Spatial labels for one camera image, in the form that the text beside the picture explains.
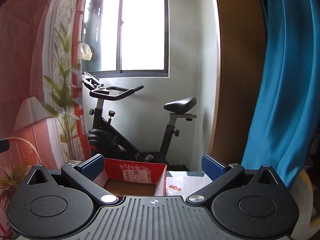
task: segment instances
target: window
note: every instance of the window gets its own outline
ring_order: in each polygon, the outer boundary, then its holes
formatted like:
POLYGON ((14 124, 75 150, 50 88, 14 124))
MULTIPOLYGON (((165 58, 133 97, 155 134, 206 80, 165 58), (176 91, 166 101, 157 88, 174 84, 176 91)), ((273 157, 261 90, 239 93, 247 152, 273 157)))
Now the window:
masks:
POLYGON ((101 77, 168 76, 168 0, 86 0, 82 70, 101 77))

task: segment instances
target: green leaves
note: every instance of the green leaves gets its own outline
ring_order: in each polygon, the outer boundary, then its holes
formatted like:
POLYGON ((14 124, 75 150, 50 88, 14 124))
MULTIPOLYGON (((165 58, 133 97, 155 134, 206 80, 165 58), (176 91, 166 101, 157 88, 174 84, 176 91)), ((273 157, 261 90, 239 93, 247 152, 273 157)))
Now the green leaves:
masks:
POLYGON ((43 77, 50 85, 52 85, 52 87, 57 92, 57 94, 61 95, 61 89, 59 89, 59 87, 53 82, 52 78, 45 76, 45 75, 43 75, 43 77))
POLYGON ((59 31, 57 30, 56 27, 55 27, 54 29, 55 29, 55 31, 56 31, 56 33, 57 33, 57 35, 58 35, 58 38, 59 38, 59 40, 60 40, 60 42, 61 42, 61 44, 62 44, 62 47, 64 48, 64 47, 65 47, 64 38, 61 36, 61 34, 59 33, 59 31))
POLYGON ((44 107, 45 110, 47 110, 50 114, 52 114, 53 117, 58 117, 58 111, 55 110, 52 106, 50 106, 47 103, 42 104, 42 106, 44 107))
POLYGON ((71 132, 73 132, 73 130, 76 128, 76 122, 74 121, 73 123, 72 123, 72 126, 71 126, 71 132))
POLYGON ((72 99, 70 99, 69 101, 68 101, 68 106, 73 106, 73 105, 75 105, 76 104, 76 102, 75 101, 73 101, 72 99))
POLYGON ((67 54, 69 54, 69 52, 71 51, 71 43, 72 43, 71 36, 68 35, 63 48, 65 53, 67 54))
POLYGON ((50 93, 52 100, 61 108, 64 108, 63 102, 60 98, 58 98, 54 93, 50 93))
POLYGON ((57 46, 57 44, 56 43, 54 43, 53 44, 53 46, 54 46, 54 50, 56 51, 56 53, 57 53, 57 56, 59 57, 59 50, 58 50, 58 46, 57 46))
POLYGON ((59 67, 60 72, 62 73, 62 76, 64 76, 64 68, 63 68, 63 65, 62 65, 61 62, 59 62, 58 60, 57 60, 57 65, 58 65, 58 67, 59 67))
POLYGON ((67 70, 65 70, 65 72, 62 74, 63 75, 63 77, 66 79, 66 80, 68 80, 68 76, 69 76, 69 74, 70 74, 70 69, 67 69, 67 70))
POLYGON ((0 190, 2 190, 0 193, 1 208, 5 212, 11 198, 30 171, 31 166, 24 162, 11 169, 8 169, 4 165, 0 165, 0 168, 6 176, 6 178, 0 178, 0 190))
POLYGON ((60 137, 60 142, 62 142, 62 143, 66 143, 67 142, 66 136, 64 134, 60 134, 59 137, 60 137))
POLYGON ((66 37, 66 36, 68 35, 68 32, 67 32, 67 30, 65 29, 65 27, 63 26, 63 24, 62 24, 61 21, 59 21, 59 25, 60 25, 60 27, 61 27, 61 29, 62 29, 63 35, 66 37))
POLYGON ((68 87, 68 81, 67 81, 67 78, 65 77, 65 74, 64 74, 64 79, 63 79, 63 86, 62 86, 62 89, 61 89, 61 95, 60 95, 60 99, 62 101, 62 104, 63 104, 63 108, 67 108, 67 100, 69 100, 69 97, 70 97, 70 89, 68 87))

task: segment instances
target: bike handlebar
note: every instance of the bike handlebar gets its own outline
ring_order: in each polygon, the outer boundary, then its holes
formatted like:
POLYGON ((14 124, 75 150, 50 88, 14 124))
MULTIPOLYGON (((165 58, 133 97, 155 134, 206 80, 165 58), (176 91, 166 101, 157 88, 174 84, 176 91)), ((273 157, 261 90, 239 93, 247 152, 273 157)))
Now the bike handlebar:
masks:
POLYGON ((126 88, 121 88, 121 87, 110 86, 110 87, 100 87, 100 88, 91 90, 89 94, 93 98, 100 98, 100 99, 108 100, 108 101, 118 101, 123 98, 126 98, 129 95, 134 94, 135 92, 137 92, 141 89, 143 89, 143 85, 136 87, 135 89, 133 89, 133 88, 126 89, 126 88), (105 94, 105 91, 103 93, 101 90, 116 90, 116 91, 122 91, 123 93, 116 95, 116 96, 112 96, 112 95, 105 94))

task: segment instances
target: circular pad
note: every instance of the circular pad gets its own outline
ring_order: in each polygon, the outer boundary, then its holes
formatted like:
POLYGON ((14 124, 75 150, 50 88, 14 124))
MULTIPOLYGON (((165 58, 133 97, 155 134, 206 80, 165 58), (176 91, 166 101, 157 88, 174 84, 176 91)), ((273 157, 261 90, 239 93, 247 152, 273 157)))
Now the circular pad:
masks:
POLYGON ((67 207, 63 198, 56 196, 43 196, 36 198, 29 205, 32 214, 39 217, 52 217, 62 213, 67 207))
POLYGON ((236 236, 280 238, 293 230, 298 208, 279 185, 258 183, 219 194, 212 202, 212 214, 223 229, 236 236))
POLYGON ((15 234, 32 239, 68 236, 86 225, 93 214, 92 200, 85 193, 49 182, 21 186, 7 208, 15 234))
POLYGON ((266 197, 250 196, 239 202, 240 210, 252 217, 267 217, 276 211, 274 202, 266 197))

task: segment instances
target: adjustment knob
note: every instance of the adjustment knob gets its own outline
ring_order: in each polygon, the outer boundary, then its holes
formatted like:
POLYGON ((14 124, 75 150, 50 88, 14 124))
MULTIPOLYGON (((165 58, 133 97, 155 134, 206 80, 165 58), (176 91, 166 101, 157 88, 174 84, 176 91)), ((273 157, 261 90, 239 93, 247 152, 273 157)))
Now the adjustment knob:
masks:
POLYGON ((114 117, 114 116, 115 116, 115 114, 116 114, 116 112, 115 112, 115 111, 111 111, 111 110, 109 111, 109 116, 110 116, 110 117, 114 117))
POLYGON ((148 163, 148 162, 151 162, 152 160, 153 160, 153 156, 151 155, 151 154, 148 154, 148 156, 144 159, 144 161, 146 162, 146 163, 148 163))

